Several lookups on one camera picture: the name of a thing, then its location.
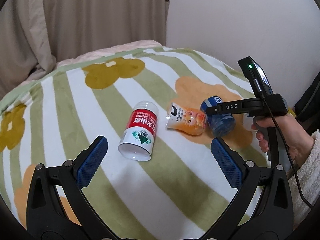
human hand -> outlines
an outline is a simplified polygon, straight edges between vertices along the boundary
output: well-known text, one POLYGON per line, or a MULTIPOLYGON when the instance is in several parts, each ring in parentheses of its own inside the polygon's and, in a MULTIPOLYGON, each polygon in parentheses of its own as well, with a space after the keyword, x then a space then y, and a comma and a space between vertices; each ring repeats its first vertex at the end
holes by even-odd
MULTIPOLYGON (((276 121, 284 135, 284 139, 289 147, 289 153, 292 160, 295 160, 299 167, 305 163, 313 148, 314 139, 307 134, 297 120, 290 114, 277 116, 276 121)), ((275 127, 271 117, 257 120, 260 127, 275 127)), ((256 130, 256 126, 252 124, 251 128, 256 130)), ((258 131, 256 134, 259 140, 259 146, 263 152, 269 150, 268 141, 264 139, 263 133, 258 131)))

white label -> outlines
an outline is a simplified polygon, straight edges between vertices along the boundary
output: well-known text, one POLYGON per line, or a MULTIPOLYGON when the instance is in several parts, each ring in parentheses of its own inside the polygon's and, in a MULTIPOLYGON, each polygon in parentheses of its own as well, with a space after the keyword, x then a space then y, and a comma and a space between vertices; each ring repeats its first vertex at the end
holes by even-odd
POLYGON ((153 142, 154 138, 152 133, 139 126, 129 127, 126 129, 120 140, 120 144, 130 143, 138 145, 148 151, 150 155, 152 152, 153 142))

blue bottle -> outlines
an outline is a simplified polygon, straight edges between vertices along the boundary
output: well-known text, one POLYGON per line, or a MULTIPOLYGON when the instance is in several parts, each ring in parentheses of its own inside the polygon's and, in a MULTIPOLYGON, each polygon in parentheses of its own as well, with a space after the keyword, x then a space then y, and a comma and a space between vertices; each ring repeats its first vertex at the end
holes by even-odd
MULTIPOLYGON (((202 102, 200 109, 205 112, 209 106, 216 106, 223 103, 218 96, 212 96, 202 102)), ((223 137, 230 133, 236 126, 236 120, 232 114, 215 114, 208 115, 208 124, 214 137, 223 137)))

green and white striped blanket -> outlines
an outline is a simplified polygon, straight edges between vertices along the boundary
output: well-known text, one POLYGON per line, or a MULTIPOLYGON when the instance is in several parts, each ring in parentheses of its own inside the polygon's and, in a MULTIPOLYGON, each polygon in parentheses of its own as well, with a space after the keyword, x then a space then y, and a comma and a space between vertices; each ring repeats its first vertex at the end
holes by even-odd
MULTIPOLYGON (((25 226, 28 187, 37 163, 60 166, 75 159, 98 136, 108 152, 83 192, 104 222, 121 238, 199 238, 236 193, 210 151, 212 138, 165 129, 171 101, 199 107, 209 96, 224 101, 253 97, 242 74, 190 49, 157 47, 58 68, 17 88, 0 102, 0 193, 25 226), (152 158, 125 159, 117 146, 134 105, 149 100, 159 108, 152 158)), ((244 159, 266 165, 252 132, 236 117, 226 142, 244 159)), ((71 220, 64 192, 58 188, 71 220)), ((259 197, 249 206, 248 220, 259 197)))

orange flower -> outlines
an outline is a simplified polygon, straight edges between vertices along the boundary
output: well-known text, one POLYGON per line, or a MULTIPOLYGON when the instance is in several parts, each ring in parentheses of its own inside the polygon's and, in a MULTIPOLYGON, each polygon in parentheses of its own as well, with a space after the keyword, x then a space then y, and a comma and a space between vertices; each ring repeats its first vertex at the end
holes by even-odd
MULTIPOLYGON (((224 102, 241 100, 240 96, 230 92, 222 85, 208 85, 193 77, 180 77, 176 81, 175 88, 179 97, 175 98, 173 102, 180 106, 199 109, 201 103, 211 96, 219 96, 224 102)), ((232 149, 250 145, 252 132, 247 131, 242 126, 243 115, 234 114, 233 117, 236 119, 236 127, 223 139, 232 149)), ((188 140, 199 144, 210 144, 213 139, 209 129, 199 136, 192 136, 186 133, 182 133, 182 135, 188 140)))
MULTIPOLYGON (((25 228, 26 228, 26 210, 27 210, 28 193, 29 193, 30 183, 31 183, 31 179, 32 179, 32 175, 35 170, 35 167, 36 166, 32 164, 26 169, 26 172, 24 173, 23 180, 22 180, 22 187, 17 188, 17 190, 14 193, 14 203, 17 207, 18 217, 21 224, 25 228)), ((68 200, 65 197, 60 197, 60 200, 69 219, 72 222, 80 225, 68 200)))
POLYGON ((85 83, 93 89, 104 89, 111 86, 121 78, 132 78, 138 75, 145 67, 142 60, 124 59, 122 57, 114 58, 108 62, 92 64, 82 68, 87 71, 85 83))
POLYGON ((0 152, 5 147, 12 150, 21 141, 25 128, 23 114, 26 107, 25 104, 20 104, 11 112, 4 113, 0 125, 0 152))

